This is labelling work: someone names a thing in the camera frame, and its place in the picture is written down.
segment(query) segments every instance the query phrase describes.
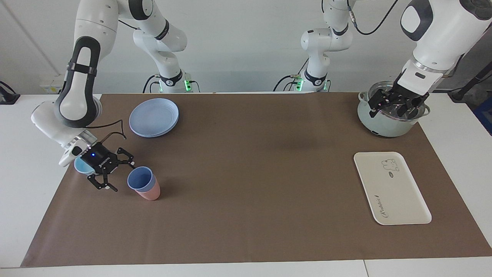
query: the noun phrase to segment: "pot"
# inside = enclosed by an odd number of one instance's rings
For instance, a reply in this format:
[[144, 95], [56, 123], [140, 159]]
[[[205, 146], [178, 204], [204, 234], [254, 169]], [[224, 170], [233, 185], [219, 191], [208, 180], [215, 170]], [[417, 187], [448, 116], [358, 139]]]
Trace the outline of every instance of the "pot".
[[380, 110], [375, 117], [371, 117], [369, 112], [369, 99], [376, 93], [377, 90], [391, 90], [393, 82], [383, 81], [374, 84], [368, 92], [359, 93], [359, 106], [357, 114], [362, 124], [371, 131], [371, 133], [387, 138], [395, 138], [403, 136], [419, 121], [420, 118], [429, 115], [431, 108], [426, 104], [413, 108], [406, 112], [403, 116], [398, 116], [396, 111], [402, 104], [392, 105]]

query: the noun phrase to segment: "stacked cups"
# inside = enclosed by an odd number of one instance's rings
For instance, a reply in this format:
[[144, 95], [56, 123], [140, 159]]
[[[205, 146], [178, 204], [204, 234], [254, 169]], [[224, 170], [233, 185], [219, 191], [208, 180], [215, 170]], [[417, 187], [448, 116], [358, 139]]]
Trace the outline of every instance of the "stacked cups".
[[147, 200], [156, 200], [160, 196], [159, 183], [148, 167], [135, 168], [126, 181], [131, 189]]

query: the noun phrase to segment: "black cable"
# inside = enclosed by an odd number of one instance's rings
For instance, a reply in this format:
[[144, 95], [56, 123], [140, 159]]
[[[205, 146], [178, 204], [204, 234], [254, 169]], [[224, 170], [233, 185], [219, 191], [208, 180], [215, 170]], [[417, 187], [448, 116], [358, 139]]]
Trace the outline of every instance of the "black cable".
[[202, 91], [200, 90], [200, 85], [198, 84], [197, 81], [190, 81], [190, 83], [195, 83], [196, 86], [198, 87], [198, 93], [202, 93]]
[[117, 121], [115, 121], [113, 123], [106, 124], [106, 125], [101, 125], [101, 126], [87, 126], [86, 129], [101, 129], [101, 128], [106, 128], [106, 127], [109, 127], [109, 126], [116, 125], [118, 123], [121, 123], [122, 132], [121, 133], [115, 132], [115, 133], [122, 135], [124, 137], [124, 139], [126, 139], [126, 136], [124, 135], [124, 131], [123, 131], [123, 120], [122, 119], [117, 120]]
[[152, 78], [156, 78], [156, 75], [154, 74], [154, 75], [150, 76], [149, 79], [147, 79], [147, 82], [145, 82], [144, 90], [142, 91], [142, 93], [145, 93], [145, 90], [147, 89], [147, 85], [152, 80]]
[[280, 81], [278, 81], [278, 83], [275, 85], [275, 88], [274, 88], [274, 90], [273, 90], [273, 91], [277, 90], [278, 85], [279, 85], [279, 84], [280, 84], [283, 80], [288, 79], [288, 78], [292, 78], [292, 77], [291, 77], [290, 75], [287, 75], [287, 76], [283, 77], [282, 79], [280, 79]]
[[123, 21], [121, 21], [121, 20], [118, 20], [118, 21], [119, 21], [119, 22], [121, 22], [121, 23], [123, 23], [123, 24], [125, 24], [125, 25], [127, 25], [128, 27], [130, 27], [130, 28], [132, 28], [132, 29], [134, 29], [134, 30], [138, 30], [138, 28], [135, 28], [135, 27], [133, 27], [132, 25], [130, 25], [130, 24], [128, 24], [128, 23], [125, 23], [125, 22], [123, 22]]
[[4, 85], [6, 88], [8, 88], [9, 90], [11, 90], [14, 94], [16, 94], [15, 91], [9, 85], [5, 84], [2, 81], [0, 81], [0, 84]]
[[115, 134], [118, 134], [118, 135], [122, 135], [124, 139], [126, 139], [126, 136], [123, 134], [123, 133], [120, 133], [120, 132], [111, 132], [109, 133], [107, 136], [105, 136], [103, 139], [101, 139], [101, 143], [104, 143], [107, 139], [109, 139], [109, 137], [111, 135], [115, 135]]
[[151, 86], [149, 87], [149, 90], [151, 91], [151, 93], [152, 93], [152, 85], [155, 85], [155, 84], [159, 84], [159, 82], [158, 82], [158, 81], [155, 81], [155, 82], [153, 82], [153, 83], [151, 84]]
[[483, 78], [480, 82], [477, 83], [477, 85], [480, 84], [480, 83], [483, 83], [483, 82], [487, 81], [487, 79], [489, 79], [491, 76], [492, 76], [492, 74], [490, 74], [489, 76]]
[[306, 59], [306, 61], [304, 62], [303, 66], [301, 67], [301, 69], [299, 69], [299, 72], [297, 72], [297, 75], [301, 74], [301, 71], [303, 71], [303, 68], [306, 66], [306, 64], [308, 63], [309, 61], [309, 58]]
[[[478, 85], [478, 84], [480, 84], [480, 83], [483, 83], [483, 82], [487, 81], [487, 79], [489, 79], [490, 77], [492, 77], [492, 74], [490, 74], [489, 76], [483, 78], [482, 80], [480, 80], [480, 82], [477, 82], [475, 84], [475, 86]], [[453, 92], [453, 91], [457, 91], [457, 90], [460, 90], [460, 89], [464, 89], [464, 87], [460, 87], [460, 88], [457, 88], [457, 89], [449, 90], [448, 93]]]
[[[391, 13], [391, 11], [393, 10], [393, 8], [395, 7], [395, 5], [397, 4], [397, 2], [398, 2], [398, 1], [399, 1], [399, 0], [395, 0], [395, 2], [393, 3], [393, 5], [391, 5], [391, 8], [388, 10], [388, 12], [386, 13], [386, 15], [383, 17], [383, 20], [381, 20], [381, 23], [379, 23], [379, 25], [376, 27], [376, 29], [372, 30], [372, 32], [365, 33], [365, 32], [363, 32], [363, 31], [359, 30], [359, 27], [357, 26], [357, 21], [354, 21], [354, 22], [353, 22], [353, 23], [354, 23], [354, 27], [355, 27], [355, 29], [356, 29], [356, 30], [357, 30], [357, 31], [358, 31], [361, 35], [372, 35], [373, 33], [375, 33], [375, 32], [379, 29], [379, 27], [381, 27], [381, 25], [383, 25], [384, 21], [386, 20], [386, 18], [388, 17], [388, 15]], [[348, 2], [348, 0], [347, 0], [347, 7], [348, 7], [349, 12], [352, 12], [352, 13], [353, 13], [353, 11], [352, 11], [352, 7], [350, 6], [350, 3]]]
[[283, 88], [283, 91], [285, 91], [285, 89], [287, 88], [287, 86], [288, 86], [288, 85], [291, 85], [290, 87], [292, 87], [292, 85], [295, 85], [295, 84], [297, 84], [297, 82], [290, 82], [290, 83], [287, 83], [287, 84], [285, 85], [285, 87]]

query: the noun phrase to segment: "green indicator light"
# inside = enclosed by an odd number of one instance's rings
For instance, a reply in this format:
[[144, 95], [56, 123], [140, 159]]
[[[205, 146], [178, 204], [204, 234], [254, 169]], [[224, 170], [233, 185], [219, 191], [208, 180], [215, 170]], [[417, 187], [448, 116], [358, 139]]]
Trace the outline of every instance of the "green indicator light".
[[190, 83], [189, 83], [188, 80], [185, 80], [184, 86], [186, 87], [186, 91], [190, 91], [191, 90], [191, 85], [190, 85]]
[[303, 80], [300, 80], [299, 82], [297, 82], [297, 86], [296, 86], [297, 91], [303, 90], [303, 84], [304, 84]]

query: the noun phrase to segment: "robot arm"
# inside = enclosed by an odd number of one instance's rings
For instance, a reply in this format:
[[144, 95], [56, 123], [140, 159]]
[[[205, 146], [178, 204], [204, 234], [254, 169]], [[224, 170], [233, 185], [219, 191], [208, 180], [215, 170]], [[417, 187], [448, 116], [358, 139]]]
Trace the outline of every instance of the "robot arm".
[[56, 117], [69, 127], [88, 126], [100, 114], [92, 88], [99, 61], [113, 49], [119, 14], [139, 23], [135, 42], [154, 59], [161, 79], [176, 80], [169, 91], [186, 92], [185, 83], [179, 82], [183, 74], [178, 60], [172, 54], [186, 48], [186, 36], [162, 16], [154, 0], [81, 0], [66, 84], [55, 102]]
[[404, 104], [398, 115], [420, 106], [432, 87], [453, 69], [492, 23], [490, 0], [413, 0], [401, 17], [403, 32], [417, 47], [389, 92], [369, 100], [371, 117], [383, 108]]
[[[92, 88], [99, 61], [113, 49], [119, 17], [137, 20], [140, 29], [135, 31], [134, 37], [138, 38], [135, 41], [157, 63], [161, 80], [171, 88], [167, 92], [189, 90], [185, 86], [185, 74], [172, 53], [186, 48], [186, 36], [161, 15], [154, 0], [81, 0], [65, 86], [55, 102], [42, 103], [31, 115], [36, 127], [65, 149], [61, 166], [81, 156], [96, 173], [104, 175], [103, 183], [98, 183], [94, 175], [88, 177], [89, 181], [98, 189], [106, 187], [115, 191], [107, 175], [120, 164], [133, 166], [133, 156], [122, 148], [116, 154], [109, 151], [102, 145], [105, 139], [98, 142], [87, 126], [102, 111]], [[121, 161], [117, 154], [124, 154], [128, 159]]]
[[[350, 0], [351, 6], [356, 0]], [[349, 12], [346, 0], [325, 1], [324, 19], [329, 28], [304, 32], [302, 48], [309, 54], [309, 63], [302, 75], [302, 91], [319, 91], [328, 75], [330, 58], [326, 52], [347, 50], [352, 45], [353, 34], [348, 28]]]

